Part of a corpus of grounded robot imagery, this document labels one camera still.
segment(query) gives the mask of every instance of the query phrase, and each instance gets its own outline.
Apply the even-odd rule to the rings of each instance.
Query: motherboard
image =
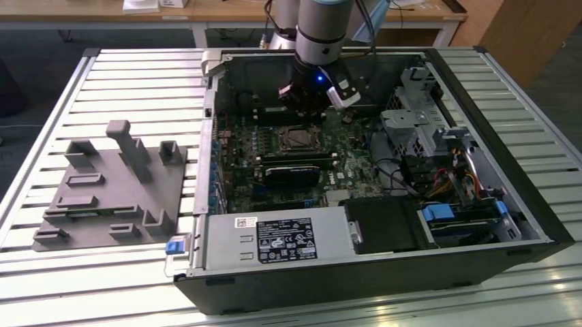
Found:
[[[217,124],[229,213],[337,206],[383,194],[367,145],[371,119],[331,109],[316,123],[261,126],[256,118],[224,115]]]

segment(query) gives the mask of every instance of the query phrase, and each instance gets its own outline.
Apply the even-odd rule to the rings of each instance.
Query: cable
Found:
[[[396,46],[400,45],[400,34],[401,34],[401,30],[403,30],[403,16],[401,16],[401,12],[403,9],[400,7],[399,4],[396,4],[396,2],[392,2],[396,6],[397,6],[397,12],[400,13],[400,29],[397,30],[397,35],[396,35]]]
[[[18,128],[18,127],[42,127],[44,125],[8,125],[0,126],[0,128]]]
[[[400,184],[405,189],[407,189],[407,191],[408,191],[408,193],[409,193],[409,195],[411,196],[415,196],[416,198],[422,198],[423,196],[415,191],[415,189],[412,189],[411,187],[409,187],[409,185],[407,185],[405,183],[404,183],[404,181],[403,180],[400,180],[399,178],[396,178],[396,177],[393,177],[393,175],[392,174],[389,174],[380,166],[376,166],[376,168],[377,168],[377,171],[381,173],[381,174],[384,174],[388,178],[389,178],[389,180],[391,181],[395,181],[397,184]]]
[[[267,16],[264,18],[264,32],[263,32],[263,35],[267,34],[268,28],[269,28],[269,17]]]
[[[271,5],[272,5],[272,0],[267,0],[267,2],[264,3],[264,15],[267,16],[268,21],[272,24],[272,27],[275,28],[275,33],[277,33],[279,35],[281,34],[281,28],[279,27],[279,25],[276,25],[275,19],[272,19],[271,16]]]
[[[368,33],[369,33],[369,42],[371,43],[369,43],[369,49],[361,55],[355,55],[355,56],[344,57],[344,58],[364,57],[369,53],[372,53],[372,68],[369,70],[369,74],[368,74],[367,80],[365,80],[365,83],[369,83],[369,81],[371,81],[371,79],[372,79],[372,77],[375,75],[375,72],[376,72],[375,67],[377,65],[377,54],[376,54],[376,51],[375,51],[373,24],[372,24],[372,19],[369,18],[369,13],[367,12],[367,8],[365,8],[365,5],[364,5],[363,1],[361,0],[355,0],[355,5],[357,6],[357,11],[360,12],[363,21],[364,21],[365,26],[367,26],[367,30],[368,30]]]

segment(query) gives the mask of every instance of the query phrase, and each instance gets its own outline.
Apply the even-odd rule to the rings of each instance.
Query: black cable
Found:
[[[400,34],[401,34],[401,30],[403,30],[403,16],[401,16],[401,12],[405,11],[412,11],[414,9],[401,9],[400,5],[396,4],[396,2],[392,2],[396,6],[397,6],[397,12],[400,13],[400,29],[397,30],[397,35],[396,35],[396,46],[400,45]]]
[[[355,5],[357,6],[357,10],[360,12],[363,21],[365,23],[367,29],[368,29],[368,33],[369,33],[369,49],[368,51],[364,52],[363,56],[368,55],[369,53],[372,53],[372,69],[369,70],[369,74],[367,76],[365,79],[365,83],[368,84],[369,81],[372,80],[372,77],[375,75],[375,67],[377,65],[377,54],[375,52],[375,33],[373,33],[373,24],[372,24],[372,19],[369,18],[369,13],[367,12],[367,8],[364,5],[364,2],[361,0],[355,0]]]
[[[271,5],[272,5],[272,0],[267,0],[267,2],[264,3],[264,15],[267,16],[268,21],[272,24],[272,27],[275,28],[275,33],[277,33],[279,35],[281,34],[281,28],[279,27],[279,25],[276,25],[275,19],[272,19],[271,16]]]
[[[422,195],[415,191],[415,189],[412,189],[412,188],[409,187],[409,185],[407,185],[407,184],[404,183],[403,180],[400,180],[399,178],[393,177],[393,175],[389,174],[389,173],[388,173],[383,168],[380,168],[380,166],[376,165],[376,168],[377,168],[377,171],[379,171],[381,174],[384,174],[385,177],[388,177],[391,181],[395,181],[397,184],[400,184],[400,185],[407,189],[407,191],[408,191],[408,193],[409,193],[411,196],[414,196],[414,197],[416,197],[416,198],[423,198],[423,196],[422,196]]]
[[[268,16],[267,16],[267,17],[264,18],[264,32],[263,32],[263,35],[267,34],[268,28],[269,28],[269,18],[268,18]]]

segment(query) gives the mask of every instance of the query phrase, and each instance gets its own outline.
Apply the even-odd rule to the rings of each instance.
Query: blue latch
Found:
[[[184,249],[185,249],[184,240],[171,240],[168,243],[165,243],[165,254],[167,255],[183,254]]]
[[[498,207],[500,216],[504,216],[504,215],[507,215],[507,213],[510,213],[510,211],[507,210],[507,206],[503,203],[503,201],[496,201],[495,202],[495,206]]]
[[[452,219],[455,214],[452,213],[451,206],[448,204],[431,204],[422,210],[422,215],[426,221],[434,219]]]

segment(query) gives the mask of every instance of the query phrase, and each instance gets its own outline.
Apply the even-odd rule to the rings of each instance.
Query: wooden desk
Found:
[[[0,0],[0,29],[191,29],[197,48],[207,48],[207,29],[257,29],[264,26],[261,0],[189,0],[184,9],[160,8],[123,15],[123,0]],[[466,14],[442,0],[389,10],[381,29],[436,29],[435,46],[447,46]]]
[[[123,14],[123,0],[0,0],[0,29],[192,29],[185,8]]]
[[[188,21],[195,0],[185,8],[160,7],[148,14],[123,13],[123,0],[0,0],[0,21],[4,22],[160,22],[168,16]]]
[[[264,1],[261,0],[196,0],[192,14],[195,39],[205,39],[207,29],[257,29],[264,26]],[[381,29],[436,29],[434,46],[448,46],[459,22],[466,14],[456,14],[442,0],[428,0],[423,5],[405,7],[414,11],[388,10]]]

